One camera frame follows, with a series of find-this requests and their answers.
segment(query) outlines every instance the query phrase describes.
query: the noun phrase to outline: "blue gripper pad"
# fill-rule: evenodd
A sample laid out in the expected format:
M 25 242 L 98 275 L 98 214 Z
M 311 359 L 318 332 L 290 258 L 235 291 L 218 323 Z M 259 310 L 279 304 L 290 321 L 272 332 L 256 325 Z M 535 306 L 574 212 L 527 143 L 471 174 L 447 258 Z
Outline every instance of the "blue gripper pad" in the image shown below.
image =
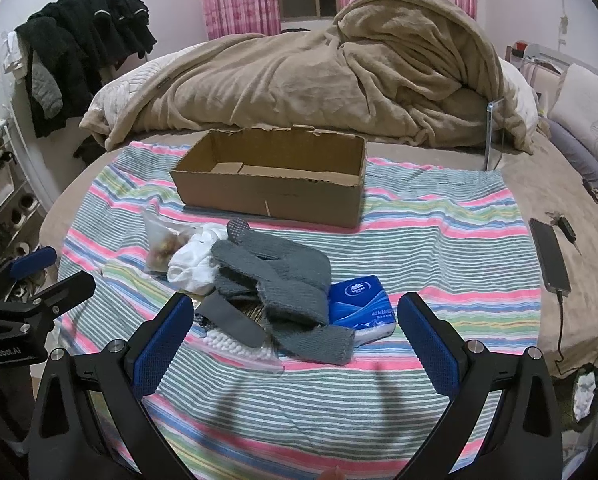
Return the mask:
M 416 292 L 400 298 L 397 322 L 437 393 L 454 399 L 468 366 L 463 338 L 435 316 Z
M 9 276 L 18 282 L 57 261 L 57 253 L 52 247 L 43 247 L 27 256 L 17 258 L 10 264 Z
M 128 340 L 125 368 L 137 399 L 156 392 L 194 317 L 192 300 L 177 293 L 154 319 L 141 323 Z

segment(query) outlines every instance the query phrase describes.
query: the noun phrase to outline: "black phone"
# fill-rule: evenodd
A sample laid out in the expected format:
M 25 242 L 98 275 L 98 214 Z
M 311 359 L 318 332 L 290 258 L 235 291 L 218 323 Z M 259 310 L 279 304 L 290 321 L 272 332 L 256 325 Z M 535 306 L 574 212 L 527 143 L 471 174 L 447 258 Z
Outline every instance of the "black phone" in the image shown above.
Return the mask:
M 545 288 L 554 293 L 560 290 L 567 296 L 572 288 L 554 228 L 536 218 L 530 218 L 530 232 L 539 256 Z

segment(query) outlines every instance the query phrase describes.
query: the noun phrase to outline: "purple pillow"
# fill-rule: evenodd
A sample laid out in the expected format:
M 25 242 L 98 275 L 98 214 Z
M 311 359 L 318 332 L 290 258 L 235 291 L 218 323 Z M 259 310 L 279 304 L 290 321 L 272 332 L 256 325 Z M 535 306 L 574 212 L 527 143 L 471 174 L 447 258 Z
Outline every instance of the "purple pillow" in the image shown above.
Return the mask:
M 577 170 L 592 187 L 598 189 L 598 160 L 563 126 L 550 119 L 548 122 L 550 123 L 552 143 L 563 153 L 570 166 Z

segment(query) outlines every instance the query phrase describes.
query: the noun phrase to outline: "beige bed sheet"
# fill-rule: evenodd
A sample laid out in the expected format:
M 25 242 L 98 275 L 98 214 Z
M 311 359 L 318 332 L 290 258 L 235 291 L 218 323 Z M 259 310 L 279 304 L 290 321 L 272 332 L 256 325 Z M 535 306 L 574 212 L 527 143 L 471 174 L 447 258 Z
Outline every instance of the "beige bed sheet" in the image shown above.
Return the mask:
M 192 144 L 200 132 L 162 132 L 144 136 L 144 142 L 176 146 Z M 506 185 L 514 194 L 527 222 L 530 218 L 548 221 L 546 211 L 560 211 L 567 216 L 577 234 L 576 249 L 557 231 L 561 250 L 572 284 L 572 293 L 564 301 L 564 333 L 559 365 L 559 307 L 556 297 L 543 290 L 539 346 L 546 354 L 548 368 L 554 376 L 565 376 L 586 363 L 598 365 L 598 205 L 586 193 L 579 174 L 552 145 L 535 137 L 535 154 L 506 153 L 500 163 Z M 458 170 L 479 170 L 480 155 L 453 150 L 433 150 L 400 144 L 368 143 L 368 156 L 384 156 L 397 162 L 435 164 Z M 41 227 L 40 240 L 60 253 L 84 195 L 99 172 L 119 153 L 105 153 L 91 164 L 55 202 Z

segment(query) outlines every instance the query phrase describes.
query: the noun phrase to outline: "gray knitted fabric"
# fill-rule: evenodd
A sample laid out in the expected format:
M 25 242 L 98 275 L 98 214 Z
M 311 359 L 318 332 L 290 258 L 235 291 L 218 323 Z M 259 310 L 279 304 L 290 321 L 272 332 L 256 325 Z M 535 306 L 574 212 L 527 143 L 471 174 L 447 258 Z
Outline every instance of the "gray knitted fabric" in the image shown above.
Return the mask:
M 228 300 L 258 295 L 266 326 L 285 350 L 327 364 L 350 361 L 355 332 L 328 326 L 330 261 L 321 251 L 228 222 L 228 240 L 213 245 L 221 265 L 215 285 Z

